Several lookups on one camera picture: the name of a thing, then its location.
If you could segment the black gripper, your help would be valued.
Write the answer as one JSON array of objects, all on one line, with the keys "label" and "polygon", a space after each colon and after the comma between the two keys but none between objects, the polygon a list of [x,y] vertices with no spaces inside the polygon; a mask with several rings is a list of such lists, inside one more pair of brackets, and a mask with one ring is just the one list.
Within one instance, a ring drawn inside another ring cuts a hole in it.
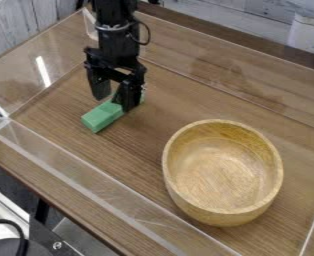
[{"label": "black gripper", "polygon": [[139,61],[140,22],[124,21],[120,24],[95,23],[99,46],[84,49],[88,82],[92,95],[103,100],[112,93],[111,80],[120,82],[112,98],[124,112],[140,105],[143,97],[146,66]]}]

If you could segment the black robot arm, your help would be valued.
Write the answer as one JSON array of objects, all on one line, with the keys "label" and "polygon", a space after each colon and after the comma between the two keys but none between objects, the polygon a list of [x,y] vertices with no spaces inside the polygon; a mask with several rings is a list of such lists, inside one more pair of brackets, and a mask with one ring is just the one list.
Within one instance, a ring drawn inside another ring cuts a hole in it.
[{"label": "black robot arm", "polygon": [[99,47],[84,48],[84,67],[92,95],[98,100],[108,97],[111,82],[118,82],[112,102],[130,112],[142,100],[147,68],[139,54],[140,46],[150,43],[150,39],[140,40],[143,22],[135,16],[138,0],[91,0],[91,4]]}]

